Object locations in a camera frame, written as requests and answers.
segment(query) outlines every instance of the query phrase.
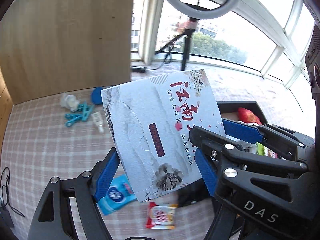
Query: white tissue box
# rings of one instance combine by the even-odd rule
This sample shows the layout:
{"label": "white tissue box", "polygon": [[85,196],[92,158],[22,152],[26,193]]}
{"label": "white tissue box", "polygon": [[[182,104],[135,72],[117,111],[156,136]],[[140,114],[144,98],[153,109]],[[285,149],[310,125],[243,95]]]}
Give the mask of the white tissue box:
{"label": "white tissue box", "polygon": [[137,80],[101,91],[122,166],[139,202],[168,194],[202,176],[189,129],[225,136],[203,69]]}

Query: white tube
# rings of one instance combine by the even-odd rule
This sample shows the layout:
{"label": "white tube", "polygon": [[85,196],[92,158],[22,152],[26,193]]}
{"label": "white tube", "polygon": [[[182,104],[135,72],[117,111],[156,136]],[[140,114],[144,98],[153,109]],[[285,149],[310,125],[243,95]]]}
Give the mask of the white tube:
{"label": "white tube", "polygon": [[232,9],[234,9],[240,0],[227,0],[223,5],[220,7],[213,9],[211,11],[200,11],[197,9],[193,9],[190,6],[186,5],[185,3],[181,2],[180,0],[167,0],[174,8],[178,11],[182,12],[183,14],[195,18],[195,19],[214,19],[218,18]]}
{"label": "white tube", "polygon": [[103,120],[101,118],[100,112],[95,112],[91,116],[92,116],[94,124],[99,129],[99,132],[103,133]]}

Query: checkered tablecloth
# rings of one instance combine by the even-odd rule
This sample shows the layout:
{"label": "checkered tablecloth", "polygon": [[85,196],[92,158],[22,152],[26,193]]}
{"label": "checkered tablecloth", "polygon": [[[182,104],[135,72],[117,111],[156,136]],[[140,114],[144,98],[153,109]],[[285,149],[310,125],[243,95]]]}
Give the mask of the checkered tablecloth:
{"label": "checkered tablecloth", "polygon": [[[176,70],[178,67],[166,66],[155,72],[134,73],[132,79]],[[257,101],[269,122],[304,133],[306,130],[311,135],[314,133],[314,124],[304,116],[307,113],[302,113],[291,92],[283,85],[229,69],[212,67],[205,71],[216,100]],[[73,94],[81,101],[90,102],[91,92],[92,89],[87,89]],[[60,107],[60,96],[15,105],[5,132],[0,170],[6,166],[10,168],[10,201],[26,216],[22,218],[10,212],[15,224],[13,231],[20,240],[27,239],[34,211],[49,179],[53,176],[75,178],[83,171],[91,170],[114,146],[106,120],[104,134],[99,133],[91,119],[65,127],[64,114],[68,110]],[[104,114],[102,106],[94,111]],[[123,168],[119,167],[116,176],[123,173]],[[177,195],[171,193],[156,202],[176,203]],[[178,208],[173,230],[145,229],[147,205],[132,202],[111,215],[102,216],[111,236],[115,240],[130,236],[202,240],[214,217],[211,201],[207,199]],[[74,199],[71,199],[71,208],[79,239],[86,239]]]}

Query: blue wet wipes pack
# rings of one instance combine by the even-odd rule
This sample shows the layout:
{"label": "blue wet wipes pack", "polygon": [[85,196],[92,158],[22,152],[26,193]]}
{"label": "blue wet wipes pack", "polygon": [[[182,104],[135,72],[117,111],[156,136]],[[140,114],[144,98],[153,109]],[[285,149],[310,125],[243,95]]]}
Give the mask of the blue wet wipes pack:
{"label": "blue wet wipes pack", "polygon": [[124,174],[112,180],[106,196],[99,200],[98,205],[104,215],[109,215],[135,199],[137,198]]}

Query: blue gripper pad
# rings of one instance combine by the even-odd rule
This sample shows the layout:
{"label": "blue gripper pad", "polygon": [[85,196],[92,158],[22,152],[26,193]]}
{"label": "blue gripper pad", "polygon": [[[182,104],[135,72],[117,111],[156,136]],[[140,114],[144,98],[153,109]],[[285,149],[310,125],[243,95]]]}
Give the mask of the blue gripper pad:
{"label": "blue gripper pad", "polygon": [[248,143],[261,143],[263,140],[263,136],[255,126],[245,125],[240,122],[232,122],[225,119],[223,119],[222,122],[227,135]]}
{"label": "blue gripper pad", "polygon": [[217,175],[199,148],[196,150],[195,160],[209,194],[213,197],[217,185]]}
{"label": "blue gripper pad", "polygon": [[96,202],[106,196],[119,164],[120,159],[118,153],[113,147],[105,159],[102,162],[98,162],[92,169],[94,175],[91,181],[91,192]]}

